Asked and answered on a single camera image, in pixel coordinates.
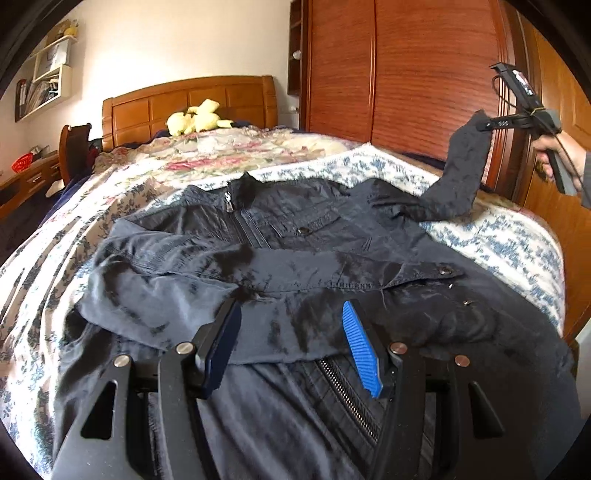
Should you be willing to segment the grey sleeved right forearm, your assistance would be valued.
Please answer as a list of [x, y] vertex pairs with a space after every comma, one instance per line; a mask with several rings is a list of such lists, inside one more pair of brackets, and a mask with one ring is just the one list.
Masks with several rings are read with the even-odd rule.
[[581, 199], [582, 206], [591, 209], [591, 152], [585, 154], [582, 173]]

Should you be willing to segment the person's right hand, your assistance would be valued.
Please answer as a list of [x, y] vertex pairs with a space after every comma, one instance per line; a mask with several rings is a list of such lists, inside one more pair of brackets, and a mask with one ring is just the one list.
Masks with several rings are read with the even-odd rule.
[[554, 171], [548, 157], [548, 153], [554, 151], [570, 173], [575, 188], [581, 190], [583, 163], [587, 151], [574, 138], [566, 132], [561, 132], [556, 137], [542, 135], [532, 142], [532, 147], [536, 152], [537, 166], [542, 169], [548, 181], [554, 180]]

